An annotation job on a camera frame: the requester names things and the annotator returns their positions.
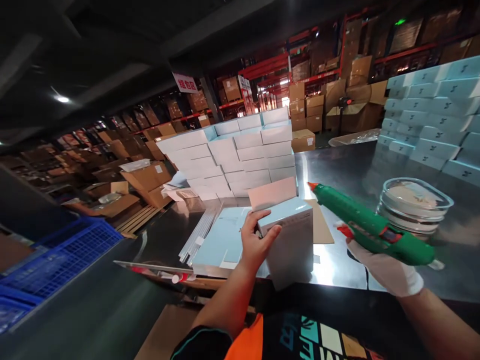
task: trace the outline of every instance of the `wooden pallet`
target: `wooden pallet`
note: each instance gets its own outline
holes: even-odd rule
[[[137,236],[135,235],[135,232],[145,225],[145,223],[158,212],[164,213],[165,210],[150,205],[146,206],[127,221],[117,226],[115,230],[117,230],[125,238],[136,239]]]

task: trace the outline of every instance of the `blue plastic crate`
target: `blue plastic crate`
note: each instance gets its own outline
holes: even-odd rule
[[[33,308],[32,305],[0,296],[0,334],[18,323]]]
[[[123,236],[102,219],[82,217],[40,240],[52,250],[0,280],[0,295],[18,299],[24,293],[40,304],[118,243]]]

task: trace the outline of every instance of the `stainless steel table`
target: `stainless steel table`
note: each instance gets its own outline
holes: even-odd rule
[[[422,266],[418,271],[426,285],[443,299],[480,302],[480,188],[423,166],[406,156],[389,151],[376,142],[317,149],[295,154],[299,197],[312,199],[307,181],[323,183],[361,201],[374,210],[383,183],[395,177],[414,177],[427,181],[455,201],[440,225],[432,244],[445,269],[434,271]],[[148,225],[142,239],[130,246],[118,259],[123,266],[157,270],[189,268],[180,263],[178,253],[207,207],[249,206],[247,198],[202,202],[198,198],[172,207]],[[332,228],[335,216],[325,211]],[[345,238],[332,229],[335,244],[314,245],[319,256],[314,264],[310,283],[351,289],[367,289],[367,274],[363,265],[347,255]],[[385,291],[371,276],[368,288]]]

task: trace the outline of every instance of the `clear plastic container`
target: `clear plastic container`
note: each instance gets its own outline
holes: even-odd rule
[[[454,201],[425,181],[398,177],[385,181],[377,213],[419,237],[433,234]]]

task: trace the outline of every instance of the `white glove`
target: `white glove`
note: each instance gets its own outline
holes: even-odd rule
[[[424,287],[424,279],[413,266],[386,254],[373,254],[355,240],[347,246],[355,258],[370,270],[373,277],[390,294],[404,298],[418,294]]]

